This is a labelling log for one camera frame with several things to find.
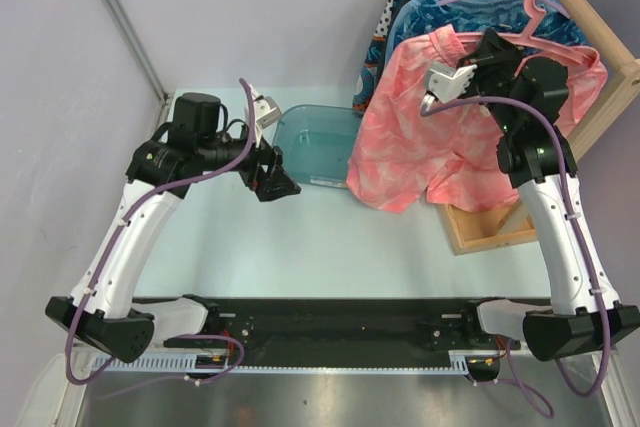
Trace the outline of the pink plastic hanger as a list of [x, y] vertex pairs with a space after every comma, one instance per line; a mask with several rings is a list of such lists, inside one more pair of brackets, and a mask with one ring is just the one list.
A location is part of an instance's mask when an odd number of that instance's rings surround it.
[[[498, 33], [501, 37], [522, 49], [535, 49], [538, 54], [551, 58], [552, 60], [564, 61], [569, 65], [587, 67], [597, 57], [593, 48], [590, 48], [589, 51], [583, 51], [579, 47], [566, 46], [564, 44], [536, 36], [535, 31], [544, 20], [547, 12], [543, 7], [538, 5], [538, 0], [523, 0], [523, 8], [524, 12], [529, 17], [529, 21], [525, 27], [516, 34]], [[483, 34], [480, 33], [461, 33], [459, 35], [459, 39], [461, 41], [476, 41], [476, 47], [480, 42], [482, 35]]]

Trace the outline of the pink patterned shorts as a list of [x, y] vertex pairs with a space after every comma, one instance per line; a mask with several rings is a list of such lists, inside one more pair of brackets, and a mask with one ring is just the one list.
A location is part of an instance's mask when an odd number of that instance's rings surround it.
[[[419, 198], [468, 212], [513, 204], [518, 192], [499, 169], [501, 130], [485, 97], [460, 97], [423, 106], [431, 64], [458, 68], [476, 41], [461, 41], [452, 26], [399, 44], [364, 114], [349, 160], [347, 185], [368, 206], [400, 213]], [[581, 107], [598, 97], [607, 80], [597, 57], [569, 65], [569, 98]]]

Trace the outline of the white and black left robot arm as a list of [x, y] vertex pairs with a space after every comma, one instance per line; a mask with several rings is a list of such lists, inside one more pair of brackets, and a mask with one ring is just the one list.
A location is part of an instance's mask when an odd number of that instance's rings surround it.
[[247, 88], [244, 118], [233, 120], [213, 95], [188, 92], [174, 103], [171, 120], [141, 144], [126, 170], [118, 211], [83, 279], [66, 297], [49, 300], [45, 314], [79, 340], [124, 363], [151, 345], [188, 336], [214, 344], [221, 334], [219, 308], [197, 295], [137, 304], [134, 291], [149, 255], [189, 188], [236, 172], [259, 201], [300, 193], [286, 173], [283, 153], [263, 136], [282, 116], [270, 97]]

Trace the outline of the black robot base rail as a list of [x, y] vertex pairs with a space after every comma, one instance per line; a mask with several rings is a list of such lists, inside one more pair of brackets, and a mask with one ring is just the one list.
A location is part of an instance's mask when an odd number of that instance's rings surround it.
[[217, 312], [198, 340], [170, 348], [220, 348], [227, 334], [255, 368], [412, 369], [445, 367], [454, 350], [494, 353], [504, 338], [471, 320], [468, 299], [215, 298]]

